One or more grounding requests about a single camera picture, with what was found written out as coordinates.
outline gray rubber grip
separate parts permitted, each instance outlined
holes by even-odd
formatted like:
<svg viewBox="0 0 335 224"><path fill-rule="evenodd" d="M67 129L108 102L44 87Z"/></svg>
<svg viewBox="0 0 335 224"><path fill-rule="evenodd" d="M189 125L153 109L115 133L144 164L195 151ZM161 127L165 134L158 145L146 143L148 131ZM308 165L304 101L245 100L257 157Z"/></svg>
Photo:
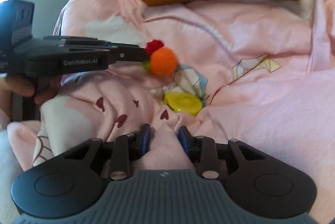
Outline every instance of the gray rubber grip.
<svg viewBox="0 0 335 224"><path fill-rule="evenodd" d="M12 94L12 121L21 122L22 118L22 100L23 97L17 94Z"/></svg>
<svg viewBox="0 0 335 224"><path fill-rule="evenodd" d="M255 216L234 204L219 181L202 179L193 170L139 170L128 180L109 183L82 213L54 220L22 215L13 224L28 223L317 224L307 213L284 220Z"/></svg>

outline pink comforter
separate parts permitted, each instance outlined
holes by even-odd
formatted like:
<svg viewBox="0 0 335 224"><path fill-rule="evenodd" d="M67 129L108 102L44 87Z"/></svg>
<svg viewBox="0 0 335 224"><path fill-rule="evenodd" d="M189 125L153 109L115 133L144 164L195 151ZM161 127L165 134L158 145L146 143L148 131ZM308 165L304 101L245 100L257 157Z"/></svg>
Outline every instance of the pink comforter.
<svg viewBox="0 0 335 224"><path fill-rule="evenodd" d="M10 124L13 150L28 169L89 138L114 140L146 122L155 134L134 168L187 168L175 135L187 125L193 135L222 143L238 138L309 174L318 188L311 215L329 223L335 217L334 9L335 0L150 8L140 0L70 0L61 12L63 35L140 46L160 39L186 68L179 76L205 84L191 87L207 106L196 117L174 113L160 103L159 91L175 83L187 90L185 82L119 63L67 78L42 106L41 124Z"/></svg>

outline red heart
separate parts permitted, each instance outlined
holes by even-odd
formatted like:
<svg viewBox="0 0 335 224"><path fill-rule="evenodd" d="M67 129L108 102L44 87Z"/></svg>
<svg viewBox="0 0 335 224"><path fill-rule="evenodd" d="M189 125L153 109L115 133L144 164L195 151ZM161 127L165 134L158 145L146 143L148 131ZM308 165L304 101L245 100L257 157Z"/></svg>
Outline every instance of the red heart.
<svg viewBox="0 0 335 224"><path fill-rule="evenodd" d="M163 120L164 118L166 120L169 119L169 114L167 113L167 110L163 111L163 113L160 115L160 120Z"/></svg>
<svg viewBox="0 0 335 224"><path fill-rule="evenodd" d="M122 127L124 122L126 121L128 115L127 114L122 114L116 119L115 124L118 123L118 128Z"/></svg>
<svg viewBox="0 0 335 224"><path fill-rule="evenodd" d="M95 104L104 112L103 97L100 97Z"/></svg>
<svg viewBox="0 0 335 224"><path fill-rule="evenodd" d="M140 102L139 100L133 100L133 102L135 103L135 105L136 105L136 108L138 108L138 103Z"/></svg>

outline red crocheted flower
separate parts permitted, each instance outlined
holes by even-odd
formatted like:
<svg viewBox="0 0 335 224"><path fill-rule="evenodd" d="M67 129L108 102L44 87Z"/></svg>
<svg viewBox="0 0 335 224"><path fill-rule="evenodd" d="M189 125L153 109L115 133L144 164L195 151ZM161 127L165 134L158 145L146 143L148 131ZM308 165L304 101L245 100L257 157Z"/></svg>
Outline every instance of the red crocheted flower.
<svg viewBox="0 0 335 224"><path fill-rule="evenodd" d="M162 41L153 40L153 41L147 43L147 46L146 46L145 50L147 51L147 53L150 57L153 52L155 52L156 50L160 49L163 46L164 46L164 43Z"/></svg>

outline finger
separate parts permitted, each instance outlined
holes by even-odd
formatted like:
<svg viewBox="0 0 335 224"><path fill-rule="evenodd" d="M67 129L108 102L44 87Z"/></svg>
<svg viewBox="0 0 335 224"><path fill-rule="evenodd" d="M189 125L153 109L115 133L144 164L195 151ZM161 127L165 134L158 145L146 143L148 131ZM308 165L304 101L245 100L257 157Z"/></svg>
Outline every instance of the finger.
<svg viewBox="0 0 335 224"><path fill-rule="evenodd" d="M62 76L52 77L49 80L50 87L55 87L55 88L59 87L61 80L62 80Z"/></svg>
<svg viewBox="0 0 335 224"><path fill-rule="evenodd" d="M42 105L44 102L53 99L59 91L59 87L49 86L47 89L36 94L34 101L36 105Z"/></svg>
<svg viewBox="0 0 335 224"><path fill-rule="evenodd" d="M7 76L5 85L8 90L21 96L31 97L35 93L34 85L22 76Z"/></svg>

